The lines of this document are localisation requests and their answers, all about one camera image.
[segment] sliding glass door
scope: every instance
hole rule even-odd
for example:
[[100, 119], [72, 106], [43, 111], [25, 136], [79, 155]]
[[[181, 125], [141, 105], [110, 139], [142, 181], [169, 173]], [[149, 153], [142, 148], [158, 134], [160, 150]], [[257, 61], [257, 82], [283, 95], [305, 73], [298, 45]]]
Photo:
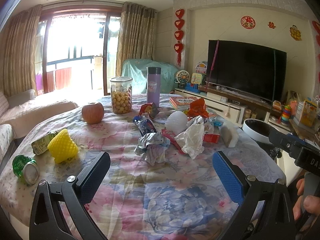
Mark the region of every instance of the sliding glass door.
[[35, 57], [38, 90], [68, 90], [95, 98], [109, 95], [109, 80], [116, 73], [120, 15], [81, 11], [41, 19]]

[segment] white bowl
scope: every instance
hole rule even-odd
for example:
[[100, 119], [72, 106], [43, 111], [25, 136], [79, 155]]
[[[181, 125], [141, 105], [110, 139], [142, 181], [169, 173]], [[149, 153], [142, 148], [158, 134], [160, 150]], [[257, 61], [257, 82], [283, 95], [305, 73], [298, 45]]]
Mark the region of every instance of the white bowl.
[[268, 136], [266, 136], [269, 135], [271, 127], [270, 124], [257, 119], [246, 119], [244, 120], [242, 130], [255, 141], [272, 144], [270, 143]]

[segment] human hand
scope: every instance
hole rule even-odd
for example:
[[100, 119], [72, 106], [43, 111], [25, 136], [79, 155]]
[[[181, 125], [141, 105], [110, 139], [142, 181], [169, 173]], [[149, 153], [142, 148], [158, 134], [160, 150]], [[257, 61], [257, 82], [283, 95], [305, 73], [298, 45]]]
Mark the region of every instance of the human hand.
[[[300, 197], [293, 207], [294, 220], [298, 220], [301, 217], [301, 202], [303, 197], [302, 194], [304, 191], [304, 179], [300, 179], [297, 182], [297, 189], [298, 196], [300, 195]], [[303, 206], [310, 214], [314, 214], [316, 216], [320, 215], [320, 198], [315, 196], [307, 196], [304, 199]]]

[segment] pink stick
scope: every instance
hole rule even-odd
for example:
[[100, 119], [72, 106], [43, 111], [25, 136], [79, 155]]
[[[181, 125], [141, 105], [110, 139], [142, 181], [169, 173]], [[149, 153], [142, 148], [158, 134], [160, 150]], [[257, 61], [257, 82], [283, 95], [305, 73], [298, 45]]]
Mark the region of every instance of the pink stick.
[[210, 79], [210, 77], [211, 77], [212, 70], [213, 70], [213, 67], [214, 67], [214, 62], [216, 61], [217, 52], [218, 52], [218, 47], [219, 47], [219, 40], [217, 40], [217, 46], [216, 46], [216, 50], [215, 50], [215, 52], [214, 52], [214, 57], [213, 57], [212, 65], [211, 65], [210, 75], [209, 75], [209, 78], [208, 78], [207, 85], [205, 86], [205, 91], [206, 91], [206, 92], [207, 92], [207, 88], [208, 88], [208, 84], [209, 84], [209, 79]]

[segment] jar lid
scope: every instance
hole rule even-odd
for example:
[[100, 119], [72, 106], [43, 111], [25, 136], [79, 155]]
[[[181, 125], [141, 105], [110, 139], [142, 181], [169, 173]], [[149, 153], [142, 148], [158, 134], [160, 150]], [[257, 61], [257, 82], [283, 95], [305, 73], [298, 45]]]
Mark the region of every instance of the jar lid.
[[130, 82], [130, 81], [132, 81], [131, 77], [115, 77], [110, 79], [110, 82], [116, 82], [116, 83]]
[[39, 169], [34, 162], [28, 162], [22, 170], [23, 178], [29, 185], [33, 185], [39, 178]]

